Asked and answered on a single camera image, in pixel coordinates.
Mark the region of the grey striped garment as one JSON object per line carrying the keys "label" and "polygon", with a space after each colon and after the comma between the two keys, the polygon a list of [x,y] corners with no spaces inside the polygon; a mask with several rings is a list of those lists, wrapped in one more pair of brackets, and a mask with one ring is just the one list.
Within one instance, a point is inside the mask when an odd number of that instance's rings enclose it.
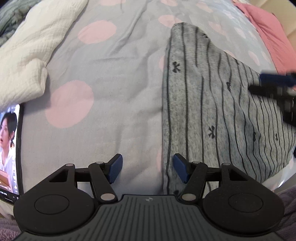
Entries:
{"label": "grey striped garment", "polygon": [[273,99],[251,94],[258,73],[216,47],[198,27],[177,23],[163,83],[164,192],[182,191],[173,156],[220,167],[231,163],[262,183],[285,168],[295,128]]}
{"label": "grey striped garment", "polygon": [[12,37],[29,10],[40,0],[1,1],[1,46]]}

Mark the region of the pink pillow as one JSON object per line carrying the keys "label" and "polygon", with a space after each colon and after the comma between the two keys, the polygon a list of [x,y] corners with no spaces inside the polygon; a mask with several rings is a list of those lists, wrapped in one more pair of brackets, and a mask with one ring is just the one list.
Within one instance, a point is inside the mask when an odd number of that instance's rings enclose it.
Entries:
{"label": "pink pillow", "polygon": [[244,15],[254,25],[263,40],[276,71],[280,74],[295,72],[295,50],[286,37],[275,15],[251,4],[234,1]]}

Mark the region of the beige padded headboard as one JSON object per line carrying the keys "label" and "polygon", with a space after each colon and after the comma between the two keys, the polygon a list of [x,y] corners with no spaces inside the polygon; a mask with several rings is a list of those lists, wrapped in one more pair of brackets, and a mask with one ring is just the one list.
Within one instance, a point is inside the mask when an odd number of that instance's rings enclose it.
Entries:
{"label": "beige padded headboard", "polygon": [[274,14],[295,49],[295,5],[290,1],[263,1],[262,9]]}

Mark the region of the grey pink-dotted bed cover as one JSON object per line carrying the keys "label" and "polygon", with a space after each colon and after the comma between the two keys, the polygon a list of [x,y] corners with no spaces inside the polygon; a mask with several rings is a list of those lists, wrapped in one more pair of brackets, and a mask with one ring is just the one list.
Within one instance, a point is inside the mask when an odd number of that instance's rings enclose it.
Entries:
{"label": "grey pink-dotted bed cover", "polygon": [[[233,1],[89,1],[47,65],[45,93],[25,105],[24,191],[65,164],[123,156],[117,195],[164,192],[163,83],[171,29],[187,23],[258,74],[275,70]],[[295,160],[262,182],[274,190]]]}

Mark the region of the smartphone showing video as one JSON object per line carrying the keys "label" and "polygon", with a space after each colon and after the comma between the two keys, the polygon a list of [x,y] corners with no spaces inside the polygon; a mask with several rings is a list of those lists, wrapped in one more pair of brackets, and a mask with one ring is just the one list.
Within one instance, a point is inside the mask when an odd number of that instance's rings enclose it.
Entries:
{"label": "smartphone showing video", "polygon": [[23,105],[1,113],[1,200],[14,204],[23,194],[21,134]]}

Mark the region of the purple fuzzy blanket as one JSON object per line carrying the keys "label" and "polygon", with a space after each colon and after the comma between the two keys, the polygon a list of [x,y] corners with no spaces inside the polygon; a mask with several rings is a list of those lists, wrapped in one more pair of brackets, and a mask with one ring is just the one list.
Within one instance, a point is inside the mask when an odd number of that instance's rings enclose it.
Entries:
{"label": "purple fuzzy blanket", "polygon": [[[278,193],[278,196],[283,201],[285,213],[277,233],[285,240],[295,240],[295,186]],[[14,240],[21,233],[11,211],[12,206],[1,201],[1,240]]]}

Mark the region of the white textured cloth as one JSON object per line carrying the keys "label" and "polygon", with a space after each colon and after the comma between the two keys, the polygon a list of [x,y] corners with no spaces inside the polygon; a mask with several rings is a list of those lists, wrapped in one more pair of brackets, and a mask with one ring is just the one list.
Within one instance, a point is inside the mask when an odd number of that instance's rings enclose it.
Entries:
{"label": "white textured cloth", "polygon": [[42,96],[53,51],[87,1],[41,1],[1,46],[1,110]]}

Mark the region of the grey striped garment on pile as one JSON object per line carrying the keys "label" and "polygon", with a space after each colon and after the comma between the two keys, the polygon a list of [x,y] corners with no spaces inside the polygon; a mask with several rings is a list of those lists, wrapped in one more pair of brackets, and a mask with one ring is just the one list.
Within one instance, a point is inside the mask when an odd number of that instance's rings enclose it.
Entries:
{"label": "grey striped garment on pile", "polygon": [[40,0],[1,1],[1,46],[12,37],[29,10]]}

